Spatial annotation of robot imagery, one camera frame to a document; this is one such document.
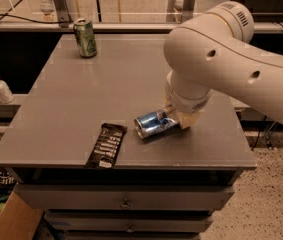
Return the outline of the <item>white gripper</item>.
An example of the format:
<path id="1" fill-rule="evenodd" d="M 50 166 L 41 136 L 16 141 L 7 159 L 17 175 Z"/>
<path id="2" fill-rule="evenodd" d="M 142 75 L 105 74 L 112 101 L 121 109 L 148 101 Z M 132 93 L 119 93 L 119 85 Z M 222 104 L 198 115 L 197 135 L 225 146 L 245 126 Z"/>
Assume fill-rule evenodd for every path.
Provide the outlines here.
<path id="1" fill-rule="evenodd" d="M 186 129 L 199 119 L 201 113 L 198 111 L 206 106 L 211 95 L 210 88 L 198 84 L 194 80 L 186 79 L 176 71 L 171 71 L 166 77 L 165 96 L 167 101 L 163 111 L 168 117 L 173 117 L 177 109 L 180 127 Z"/>

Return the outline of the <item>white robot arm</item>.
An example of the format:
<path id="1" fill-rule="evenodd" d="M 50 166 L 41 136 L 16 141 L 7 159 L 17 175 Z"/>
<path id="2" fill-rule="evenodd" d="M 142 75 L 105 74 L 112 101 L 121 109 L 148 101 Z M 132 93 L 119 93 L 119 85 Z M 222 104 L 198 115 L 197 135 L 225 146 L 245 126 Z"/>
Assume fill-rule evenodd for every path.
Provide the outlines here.
<path id="1" fill-rule="evenodd" d="M 166 98 L 195 113 L 211 93 L 227 94 L 283 125 L 283 55 L 250 44 L 254 21 L 238 2 L 224 2 L 174 28 L 164 43 L 171 67 Z"/>

